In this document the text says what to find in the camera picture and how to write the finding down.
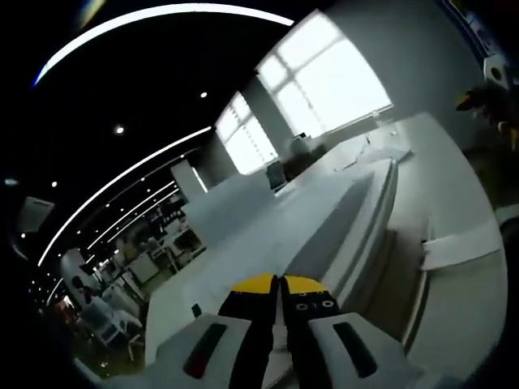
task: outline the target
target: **window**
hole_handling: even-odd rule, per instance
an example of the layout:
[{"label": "window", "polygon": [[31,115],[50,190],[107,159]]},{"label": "window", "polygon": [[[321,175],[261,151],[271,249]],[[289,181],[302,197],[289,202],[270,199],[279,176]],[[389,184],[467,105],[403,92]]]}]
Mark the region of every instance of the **window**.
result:
[{"label": "window", "polygon": [[277,158],[276,150],[241,94],[220,116],[217,135],[241,174],[252,173]]},{"label": "window", "polygon": [[364,57],[321,13],[297,26],[258,72],[295,134],[320,136],[392,106]]}]

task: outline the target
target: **yellow panel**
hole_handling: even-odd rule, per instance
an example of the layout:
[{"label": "yellow panel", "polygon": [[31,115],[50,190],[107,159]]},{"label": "yellow panel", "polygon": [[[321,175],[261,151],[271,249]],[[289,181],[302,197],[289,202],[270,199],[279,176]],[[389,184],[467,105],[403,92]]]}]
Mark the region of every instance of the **yellow panel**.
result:
[{"label": "yellow panel", "polygon": [[273,274],[264,273],[254,278],[249,278],[233,287],[233,292],[270,293]]},{"label": "yellow panel", "polygon": [[285,276],[288,284],[290,294],[295,293],[312,293],[312,292],[327,292],[328,290],[315,280],[310,278]]}]

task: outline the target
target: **black slot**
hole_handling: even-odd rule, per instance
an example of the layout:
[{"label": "black slot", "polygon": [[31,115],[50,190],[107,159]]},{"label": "black slot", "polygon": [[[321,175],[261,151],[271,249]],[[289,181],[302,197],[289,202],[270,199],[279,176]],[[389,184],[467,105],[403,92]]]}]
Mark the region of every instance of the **black slot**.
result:
[{"label": "black slot", "polygon": [[377,370],[375,359],[354,328],[349,323],[338,323],[333,325],[333,329],[348,351],[358,376],[366,378],[374,374]]},{"label": "black slot", "polygon": [[191,355],[187,358],[184,365],[184,372],[193,378],[201,379],[208,366],[214,349],[224,335],[227,326],[223,324],[211,324],[207,331],[202,335]]}]

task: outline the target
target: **desk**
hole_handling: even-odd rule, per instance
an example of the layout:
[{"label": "desk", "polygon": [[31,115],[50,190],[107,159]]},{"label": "desk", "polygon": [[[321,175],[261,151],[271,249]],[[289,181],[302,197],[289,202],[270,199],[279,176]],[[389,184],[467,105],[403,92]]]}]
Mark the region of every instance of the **desk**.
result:
[{"label": "desk", "polygon": [[[360,135],[332,149],[277,193],[276,207],[298,201],[315,180],[353,168],[359,157],[370,149],[396,147],[410,148],[413,155],[399,165],[397,194],[388,226],[398,231],[398,250],[410,260],[418,261],[422,255],[420,240],[427,231],[434,231],[436,237],[463,233],[494,217],[484,190],[467,160],[444,129],[429,115],[419,114],[374,130],[369,137],[371,144],[368,147],[364,135]],[[322,220],[326,213],[324,209],[317,208],[313,212],[312,220]],[[242,255],[234,259],[234,266],[240,269],[242,276],[264,268],[264,263],[258,264],[258,267],[238,267],[238,260],[250,257],[248,253],[251,248],[247,248],[247,240],[261,247],[265,238],[258,236],[261,223],[271,223],[271,231],[276,233],[272,220],[255,220],[233,242],[236,245],[234,250],[242,250]],[[278,233],[285,240],[295,241],[303,239],[301,236],[305,231],[308,234],[311,230],[309,224],[301,221],[285,230],[280,223],[279,228]],[[495,230],[499,232],[497,222]],[[264,253],[265,258],[286,250],[282,243]],[[214,277],[218,278],[232,264],[227,263],[220,271],[218,266],[211,266],[212,263],[220,263],[220,250],[224,248],[202,253],[153,294],[146,333],[147,365],[154,361],[157,347],[165,339],[193,320],[189,299],[184,298],[192,295],[191,282],[203,276],[208,269],[216,269]],[[273,265],[271,270],[283,272],[289,263]],[[431,272],[422,320],[409,351],[411,362],[460,378],[471,374],[500,338],[506,313],[507,282],[502,243],[496,252],[483,258]],[[216,309],[220,300],[218,293],[211,293],[206,296],[205,305],[212,303]]]}]

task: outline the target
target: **black ceiling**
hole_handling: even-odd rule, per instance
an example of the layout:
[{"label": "black ceiling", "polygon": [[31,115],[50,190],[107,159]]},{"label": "black ceiling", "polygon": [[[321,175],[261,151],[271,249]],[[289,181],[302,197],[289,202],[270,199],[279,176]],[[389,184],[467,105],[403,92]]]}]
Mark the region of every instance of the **black ceiling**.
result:
[{"label": "black ceiling", "polygon": [[[87,28],[167,3],[108,0]],[[317,2],[225,3],[297,22],[313,11]],[[12,97],[17,104],[10,112],[6,174],[19,179],[26,195],[56,203],[41,231],[27,238],[34,261],[63,222],[104,184],[165,145],[212,126],[262,57],[290,29],[261,19],[222,14],[145,19],[88,42],[31,88],[46,60],[84,31],[73,28],[78,8],[75,4],[54,12],[32,9],[36,15],[25,15],[25,30],[18,36],[24,50],[20,46],[15,49],[20,54],[19,65],[13,70]],[[31,39],[22,33],[29,30]],[[201,99],[201,92],[207,92],[207,98]],[[124,127],[122,136],[114,134],[116,126]],[[92,236],[75,235],[77,229],[88,224],[86,229],[93,231],[112,224],[118,218],[116,209],[139,203],[146,197],[145,189],[156,190],[167,183],[171,179],[168,169],[119,196],[121,206],[103,210],[106,202],[168,160],[203,146],[208,136],[210,133],[175,147],[121,180],[77,218],[49,257],[57,258],[72,244],[87,246]],[[58,182],[56,188],[51,187],[52,181]],[[47,261],[47,267],[56,263]]]}]

